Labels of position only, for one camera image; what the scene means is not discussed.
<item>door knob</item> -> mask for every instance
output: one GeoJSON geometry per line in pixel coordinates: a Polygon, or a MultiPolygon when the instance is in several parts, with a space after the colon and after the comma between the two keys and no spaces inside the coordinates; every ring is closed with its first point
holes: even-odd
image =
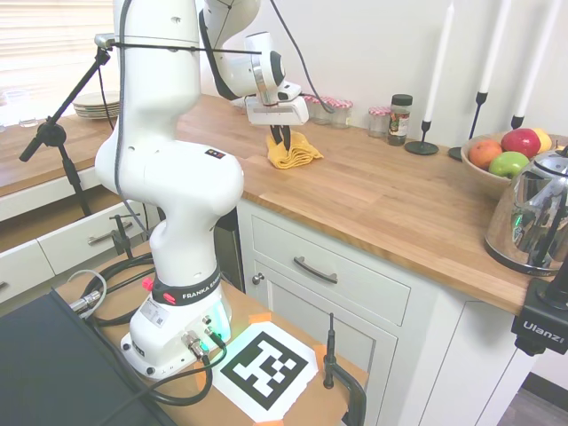
{"type": "Polygon", "coordinates": [[[262,273],[258,273],[257,275],[254,275],[252,277],[252,283],[257,286],[258,284],[260,284],[260,281],[264,279],[264,275],[262,273]]]}

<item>floor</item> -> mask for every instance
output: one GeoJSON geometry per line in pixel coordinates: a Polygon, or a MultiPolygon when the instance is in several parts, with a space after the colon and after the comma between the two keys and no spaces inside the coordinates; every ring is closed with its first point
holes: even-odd
{"type": "Polygon", "coordinates": [[[568,413],[521,389],[498,426],[567,426],[568,413]]]}

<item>baseboard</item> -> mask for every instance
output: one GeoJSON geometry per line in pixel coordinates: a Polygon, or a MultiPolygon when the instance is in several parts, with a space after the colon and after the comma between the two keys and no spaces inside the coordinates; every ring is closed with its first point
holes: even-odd
{"type": "Polygon", "coordinates": [[[568,390],[557,384],[529,373],[523,383],[523,389],[568,412],[568,390]]]}

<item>butcher block counter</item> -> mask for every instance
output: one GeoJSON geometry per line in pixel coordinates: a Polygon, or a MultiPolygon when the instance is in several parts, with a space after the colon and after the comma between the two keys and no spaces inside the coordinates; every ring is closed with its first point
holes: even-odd
{"type": "MultiPolygon", "coordinates": [[[[92,167],[110,134],[108,123],[75,116],[60,123],[77,168],[92,167]]],[[[223,99],[202,96],[182,118],[177,137],[237,156],[247,200],[505,311],[520,311],[528,278],[496,263],[483,247],[494,201],[445,148],[422,157],[362,129],[308,123],[298,130],[325,158],[294,170],[276,170],[265,157],[268,129],[251,126],[223,99]]],[[[0,197],[64,176],[56,149],[42,146],[28,163],[18,160],[35,133],[11,127],[0,134],[0,197]]]]}

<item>stack of plates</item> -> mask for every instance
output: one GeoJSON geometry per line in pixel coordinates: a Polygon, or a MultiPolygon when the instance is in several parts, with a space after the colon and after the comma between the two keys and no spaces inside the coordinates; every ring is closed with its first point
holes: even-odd
{"type": "MultiPolygon", "coordinates": [[[[108,114],[112,117],[118,115],[120,93],[118,91],[106,91],[105,99],[108,107],[108,114]]],[[[73,102],[73,108],[77,115],[82,118],[90,118],[98,120],[107,118],[105,111],[105,103],[100,93],[89,93],[87,95],[78,96],[73,102]]]]}

